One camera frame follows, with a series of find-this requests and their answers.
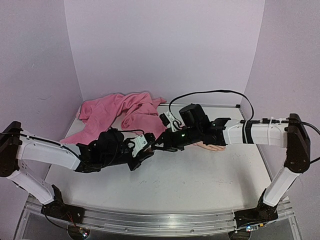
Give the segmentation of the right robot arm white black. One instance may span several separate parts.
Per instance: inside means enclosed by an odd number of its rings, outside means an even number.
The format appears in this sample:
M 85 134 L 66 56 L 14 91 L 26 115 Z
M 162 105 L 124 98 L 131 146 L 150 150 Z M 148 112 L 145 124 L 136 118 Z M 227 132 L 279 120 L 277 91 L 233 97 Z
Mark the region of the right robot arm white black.
M 171 112 L 162 113 L 160 119 L 167 129 L 152 145 L 152 150 L 182 151 L 188 145 L 202 142 L 206 146 L 236 144 L 268 145 L 286 149 L 286 157 L 270 185 L 261 194 L 255 208 L 234 213 L 236 229 L 252 227 L 278 219 L 277 206 L 296 178 L 306 172 L 310 165 L 311 141 L 298 114 L 289 118 L 261 120 L 238 120 L 229 117 L 213 121 L 199 104 L 190 104 L 179 111 L 184 123 L 177 128 Z

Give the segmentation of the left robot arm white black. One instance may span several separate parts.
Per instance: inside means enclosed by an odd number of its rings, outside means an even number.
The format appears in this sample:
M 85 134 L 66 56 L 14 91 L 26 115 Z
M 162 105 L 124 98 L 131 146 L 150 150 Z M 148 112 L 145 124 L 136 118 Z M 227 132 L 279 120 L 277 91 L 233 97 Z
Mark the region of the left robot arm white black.
M 67 145 L 23 133 L 21 123 L 13 121 L 0 134 L 0 176 L 33 195 L 42 204 L 43 214 L 61 219 L 77 208 L 65 204 L 60 189 L 36 176 L 26 160 L 84 174 L 123 164 L 134 171 L 154 154 L 155 141 L 153 133 L 125 138 L 124 131 L 111 127 L 88 145 Z

